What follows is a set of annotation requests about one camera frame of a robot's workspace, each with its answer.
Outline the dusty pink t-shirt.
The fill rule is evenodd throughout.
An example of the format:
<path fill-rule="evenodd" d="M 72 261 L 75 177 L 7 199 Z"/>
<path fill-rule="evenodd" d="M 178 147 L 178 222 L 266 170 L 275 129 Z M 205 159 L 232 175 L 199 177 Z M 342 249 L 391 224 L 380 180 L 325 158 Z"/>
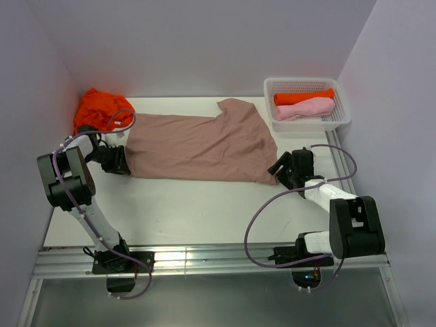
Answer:
<path fill-rule="evenodd" d="M 125 147 L 136 178 L 276 185 L 277 145 L 254 104 L 228 98 L 216 117 L 139 114 Z"/>

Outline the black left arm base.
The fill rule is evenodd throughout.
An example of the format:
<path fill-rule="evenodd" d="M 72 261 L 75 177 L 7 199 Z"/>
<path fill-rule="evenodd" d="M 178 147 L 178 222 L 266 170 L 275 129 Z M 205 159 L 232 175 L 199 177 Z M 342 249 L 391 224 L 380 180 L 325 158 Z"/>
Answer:
<path fill-rule="evenodd" d="M 133 251 L 128 249 L 123 240 L 114 250 L 129 256 L 134 260 L 120 257 L 113 252 L 93 251 L 82 248 L 84 254 L 93 259 L 92 275 L 106 276 L 106 289 L 115 294 L 126 295 L 134 290 L 140 273 L 151 273 L 155 263 L 155 253 L 152 251 Z"/>

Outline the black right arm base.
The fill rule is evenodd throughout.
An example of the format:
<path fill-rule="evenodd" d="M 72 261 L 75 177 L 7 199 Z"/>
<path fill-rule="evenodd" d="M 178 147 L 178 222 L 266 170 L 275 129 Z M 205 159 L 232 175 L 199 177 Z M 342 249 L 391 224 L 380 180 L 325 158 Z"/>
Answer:
<path fill-rule="evenodd" d="M 297 246 L 274 247 L 272 255 L 268 257 L 268 261 L 273 261 L 276 265 L 299 260 L 304 260 L 304 262 L 295 264 L 292 268 L 303 268 L 304 270 L 292 270 L 292 279 L 298 287 L 306 290 L 320 285 L 322 281 L 321 268 L 334 266 L 334 260 L 330 256 L 325 256 L 322 253 L 309 253 Z"/>

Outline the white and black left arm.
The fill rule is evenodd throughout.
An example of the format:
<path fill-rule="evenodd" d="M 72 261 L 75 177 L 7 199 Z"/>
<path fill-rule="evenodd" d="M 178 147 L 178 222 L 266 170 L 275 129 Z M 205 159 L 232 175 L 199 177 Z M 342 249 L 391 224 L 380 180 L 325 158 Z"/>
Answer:
<path fill-rule="evenodd" d="M 76 218 L 91 237 L 95 250 L 84 252 L 104 268 L 125 272 L 133 263 L 133 255 L 96 203 L 96 186 L 87 166 L 90 161 L 109 174 L 131 174 L 125 147 L 108 145 L 100 130 L 90 125 L 81 125 L 78 134 L 58 151 L 39 156 L 37 166 L 50 204 Z"/>

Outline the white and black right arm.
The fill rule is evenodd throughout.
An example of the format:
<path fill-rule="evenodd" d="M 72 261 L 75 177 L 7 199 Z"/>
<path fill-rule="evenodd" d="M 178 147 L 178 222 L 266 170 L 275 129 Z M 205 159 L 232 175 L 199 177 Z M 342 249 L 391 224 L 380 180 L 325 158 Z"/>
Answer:
<path fill-rule="evenodd" d="M 324 209 L 329 214 L 329 229 L 299 234 L 294 246 L 275 250 L 270 259 L 296 260 L 308 266 L 319 255 L 346 259 L 382 254 L 386 243 L 375 200 L 335 187 L 315 174 L 314 162 L 309 149 L 285 152 L 268 173 L 287 189 L 300 189 L 300 197 Z"/>

